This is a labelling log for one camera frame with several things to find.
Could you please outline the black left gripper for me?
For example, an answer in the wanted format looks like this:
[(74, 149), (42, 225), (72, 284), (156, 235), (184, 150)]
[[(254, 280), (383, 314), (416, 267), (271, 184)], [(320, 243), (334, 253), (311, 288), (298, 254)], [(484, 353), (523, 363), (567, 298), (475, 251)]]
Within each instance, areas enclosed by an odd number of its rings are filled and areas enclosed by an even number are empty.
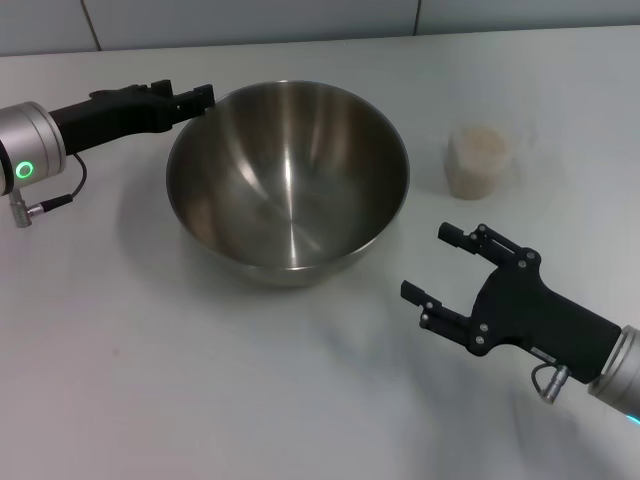
[[(213, 86), (182, 94), (170, 80), (92, 92), (87, 101), (50, 112), (67, 153), (82, 151), (140, 133), (163, 133), (173, 125), (198, 118), (215, 105)], [(170, 120), (169, 106), (175, 107)]]

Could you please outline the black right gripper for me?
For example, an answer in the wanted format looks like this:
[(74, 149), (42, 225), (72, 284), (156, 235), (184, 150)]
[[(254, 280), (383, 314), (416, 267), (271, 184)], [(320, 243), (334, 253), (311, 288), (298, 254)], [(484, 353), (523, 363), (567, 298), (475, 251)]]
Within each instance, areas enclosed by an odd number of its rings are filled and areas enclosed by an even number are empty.
[(409, 281), (401, 297), (420, 307), (419, 326), (464, 346), (476, 356), (499, 345), (517, 346), (569, 369), (577, 381), (596, 379), (621, 328), (549, 289), (541, 280), (539, 253), (479, 224), (469, 234), (448, 222), (438, 239), (499, 267), (481, 288), (470, 318), (445, 307)]

